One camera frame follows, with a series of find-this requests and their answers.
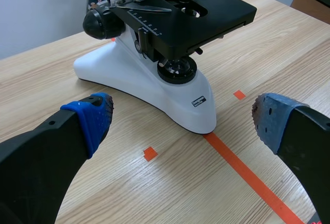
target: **orange tape strip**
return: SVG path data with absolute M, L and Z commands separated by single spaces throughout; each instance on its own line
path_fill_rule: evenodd
M 234 95 L 235 95 L 236 98 L 238 98 L 239 100 L 243 100 L 243 99 L 246 97 L 246 95 L 245 95 L 242 91 L 240 91 L 240 90 L 236 91 L 236 92 L 234 93 Z
M 287 224 L 304 224 L 213 132 L 203 136 Z
M 158 155 L 158 153 L 152 147 L 147 148 L 143 152 L 146 161 L 151 161 L 154 157 Z

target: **blue gripper pad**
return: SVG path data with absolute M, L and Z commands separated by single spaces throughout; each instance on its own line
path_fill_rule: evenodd
M 294 108 L 308 106 L 283 95 L 267 93 L 257 97 L 252 118 L 260 139 L 277 154 L 288 118 Z
M 92 158 L 102 139 L 106 136 L 112 122 L 113 102 L 106 93 L 96 93 L 91 96 L 103 98 L 101 105 L 94 106 L 84 101 L 73 101 L 63 105 L 61 110 L 70 110 L 78 114 L 80 127 L 84 133 L 88 158 Z

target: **orange tape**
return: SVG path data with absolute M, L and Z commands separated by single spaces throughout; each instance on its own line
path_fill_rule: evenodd
M 234 93 L 234 95 L 235 95 L 236 98 L 238 98 L 239 100 L 242 100 L 242 99 L 244 99 L 244 98 L 246 97 L 246 95 L 243 94 L 243 92 L 240 91 L 240 90 L 236 91 L 236 92 Z
M 154 157 L 158 155 L 158 153 L 152 147 L 147 148 L 143 152 L 146 161 L 151 161 Z
M 203 136 L 228 164 L 287 224 L 304 224 L 213 132 Z

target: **microscope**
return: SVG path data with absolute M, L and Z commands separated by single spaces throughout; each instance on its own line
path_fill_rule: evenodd
M 83 27 L 94 38 L 116 40 L 78 58 L 74 70 L 207 134 L 217 125 L 215 101 L 193 57 L 253 22 L 256 11 L 242 0 L 108 0 L 87 13 Z

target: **brand label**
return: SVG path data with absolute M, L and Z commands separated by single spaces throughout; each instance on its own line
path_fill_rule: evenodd
M 206 101 L 206 98 L 204 96 L 199 97 L 198 99 L 194 100 L 192 102 L 194 107 L 198 107 L 200 104 L 203 104 Z

